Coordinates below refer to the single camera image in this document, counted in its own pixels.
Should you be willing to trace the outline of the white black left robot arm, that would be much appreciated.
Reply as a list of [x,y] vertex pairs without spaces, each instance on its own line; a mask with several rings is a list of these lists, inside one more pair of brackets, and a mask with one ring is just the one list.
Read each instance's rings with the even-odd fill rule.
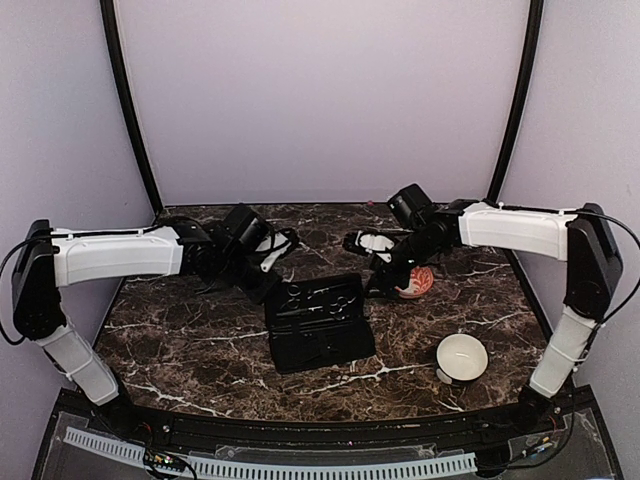
[[277,260],[299,242],[292,229],[276,230],[252,220],[238,230],[210,229],[187,217],[143,228],[55,229],[34,221],[12,252],[18,259],[11,278],[13,326],[20,338],[37,344],[61,373],[95,406],[120,436],[141,427],[140,412],[126,400],[115,373],[95,352],[86,328],[73,316],[72,289],[114,286],[129,277],[195,276],[206,290],[221,281],[261,303],[280,282]]

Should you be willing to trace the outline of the silver scissors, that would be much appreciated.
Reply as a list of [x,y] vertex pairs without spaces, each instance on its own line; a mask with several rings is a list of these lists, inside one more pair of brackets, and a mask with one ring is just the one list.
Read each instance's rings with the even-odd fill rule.
[[339,296],[333,303],[328,306],[311,306],[307,311],[311,314],[325,313],[328,315],[337,315],[346,311],[346,308],[353,304],[356,297]]
[[326,294],[330,290],[330,287],[324,287],[303,292],[303,289],[300,285],[290,284],[287,288],[288,299],[281,306],[281,309],[284,311],[293,311],[300,308],[305,301]]

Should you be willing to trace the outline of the black zippered tool case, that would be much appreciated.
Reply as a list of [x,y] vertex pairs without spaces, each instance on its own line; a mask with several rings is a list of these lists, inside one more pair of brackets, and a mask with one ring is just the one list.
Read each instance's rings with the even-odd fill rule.
[[[324,287],[331,290],[305,301],[298,309],[284,311],[281,306],[288,299],[290,284],[300,285],[303,292]],[[311,306],[328,306],[339,296],[356,300],[337,315],[307,311]],[[283,375],[346,364],[376,354],[358,273],[281,283],[265,301],[265,322],[275,369]]]

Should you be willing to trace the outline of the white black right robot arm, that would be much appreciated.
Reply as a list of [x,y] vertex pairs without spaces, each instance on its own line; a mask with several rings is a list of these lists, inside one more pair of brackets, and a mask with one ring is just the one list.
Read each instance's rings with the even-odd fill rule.
[[394,199],[390,207],[406,237],[395,240],[381,231],[358,230],[343,241],[346,250],[373,258],[368,286],[383,296],[398,296],[412,269],[458,247],[509,250],[521,261],[552,329],[528,381],[537,395],[510,413],[517,432],[534,432],[549,416],[544,398],[554,397],[585,361],[598,330],[614,312],[610,305],[623,273],[611,230],[614,219],[596,203],[553,210],[461,199],[410,209]]

